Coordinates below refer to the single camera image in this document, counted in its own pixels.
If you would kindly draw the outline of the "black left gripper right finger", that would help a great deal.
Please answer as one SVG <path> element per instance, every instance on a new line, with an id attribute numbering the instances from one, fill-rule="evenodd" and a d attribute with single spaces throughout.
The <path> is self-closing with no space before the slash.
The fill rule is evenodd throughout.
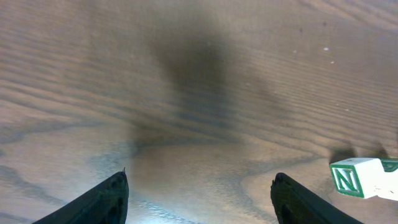
<path id="1" fill-rule="evenodd" d="M 280 224 L 361 224 L 285 173 L 277 173 L 271 200 Z"/>

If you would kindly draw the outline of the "wooden block green N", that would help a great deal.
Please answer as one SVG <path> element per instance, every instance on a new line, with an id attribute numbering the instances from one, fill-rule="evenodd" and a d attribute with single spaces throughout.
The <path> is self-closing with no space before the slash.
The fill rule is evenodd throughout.
<path id="1" fill-rule="evenodd" d="M 330 164 L 338 193 L 397 200 L 397 159 L 353 157 Z"/>

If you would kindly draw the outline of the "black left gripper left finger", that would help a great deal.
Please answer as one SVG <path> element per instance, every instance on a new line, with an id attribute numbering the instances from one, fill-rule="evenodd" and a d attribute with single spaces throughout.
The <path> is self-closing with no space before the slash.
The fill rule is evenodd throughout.
<path id="1" fill-rule="evenodd" d="M 117 172 L 33 224 L 125 224 L 128 198 L 126 173 Z"/>

